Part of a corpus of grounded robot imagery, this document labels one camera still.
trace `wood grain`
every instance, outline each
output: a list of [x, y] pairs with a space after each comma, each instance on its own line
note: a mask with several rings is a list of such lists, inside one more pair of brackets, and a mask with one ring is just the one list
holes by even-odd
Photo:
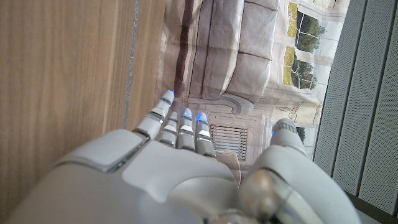
[[165, 0], [139, 1], [127, 129], [135, 128], [154, 105], [164, 11]]
[[134, 0], [0, 6], [0, 222], [64, 154], [121, 128]]

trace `robotic hand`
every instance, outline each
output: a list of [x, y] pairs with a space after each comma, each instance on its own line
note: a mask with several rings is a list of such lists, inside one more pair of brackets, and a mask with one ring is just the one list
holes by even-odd
[[208, 122], [166, 120], [168, 91], [133, 132], [111, 131], [58, 161], [9, 223], [360, 223], [345, 193], [312, 161], [288, 119], [238, 189], [215, 160]]

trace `perforated panel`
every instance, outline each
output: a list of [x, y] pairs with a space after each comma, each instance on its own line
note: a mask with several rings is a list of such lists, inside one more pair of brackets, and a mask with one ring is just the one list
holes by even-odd
[[210, 125], [210, 136], [214, 148], [219, 151], [234, 150], [238, 159], [246, 159], [248, 130], [219, 125]]
[[363, 21], [333, 179], [357, 195], [375, 102], [384, 70], [396, 0], [369, 0]]
[[398, 191], [398, 14], [373, 122], [359, 197], [391, 215]]
[[366, 1], [351, 1], [331, 67], [314, 162], [331, 175]]

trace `robot finger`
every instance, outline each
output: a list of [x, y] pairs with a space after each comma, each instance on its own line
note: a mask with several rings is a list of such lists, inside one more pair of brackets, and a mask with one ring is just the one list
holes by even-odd
[[195, 148], [197, 150], [197, 154], [213, 158], [216, 157], [216, 152], [210, 138], [207, 117], [206, 114], [203, 112], [199, 113], [197, 116], [195, 140]]
[[177, 149], [186, 149], [195, 152], [195, 141], [192, 130], [192, 112], [185, 108], [180, 121], [178, 131]]
[[177, 138], [177, 121], [178, 114], [173, 111], [169, 117], [169, 120], [167, 121], [166, 126], [160, 133], [159, 142], [171, 147], [175, 147], [175, 140]]
[[141, 123], [133, 131], [137, 131], [149, 139], [155, 139], [174, 100], [174, 91], [168, 90], [157, 102], [156, 106], [146, 114]]

